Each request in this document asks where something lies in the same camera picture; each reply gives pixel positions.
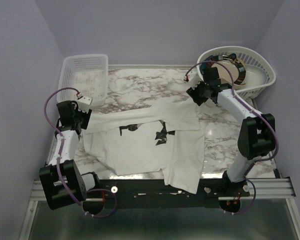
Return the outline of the white printed t shirt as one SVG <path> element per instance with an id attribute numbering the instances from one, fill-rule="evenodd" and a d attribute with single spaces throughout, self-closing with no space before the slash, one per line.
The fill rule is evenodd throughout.
<path id="1" fill-rule="evenodd" d="M 83 132 L 84 150 L 118 176 L 162 171 L 166 185 L 195 194 L 205 158 L 199 115 L 191 99 L 93 113 Z"/>

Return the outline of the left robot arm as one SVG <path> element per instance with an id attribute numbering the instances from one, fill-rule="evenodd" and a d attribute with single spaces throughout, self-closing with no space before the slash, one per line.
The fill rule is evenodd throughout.
<path id="1" fill-rule="evenodd" d="M 56 104 L 59 118 L 56 123 L 55 152 L 48 164 L 39 170 L 39 179 L 48 206 L 56 210 L 72 204 L 81 204 L 87 195 L 97 197 L 101 191 L 95 172 L 81 174 L 75 153 L 82 130 L 88 127 L 92 100 L 82 97 Z"/>

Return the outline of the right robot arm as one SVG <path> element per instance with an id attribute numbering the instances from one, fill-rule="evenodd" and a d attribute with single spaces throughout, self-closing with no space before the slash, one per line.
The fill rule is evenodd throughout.
<path id="1" fill-rule="evenodd" d="M 212 100 L 225 108 L 240 123 L 237 140 L 239 154 L 224 173 L 226 180 L 220 183 L 220 191 L 226 196 L 231 196 L 238 190 L 237 183 L 246 180 L 255 163 L 271 160 L 267 155 L 278 151 L 275 117 L 270 113 L 263 114 L 248 105 L 231 84 L 221 83 L 216 67 L 207 71 L 205 80 L 199 77 L 189 80 L 188 74 L 184 80 L 190 84 L 186 93 L 194 103 L 200 106 L 207 100 Z"/>

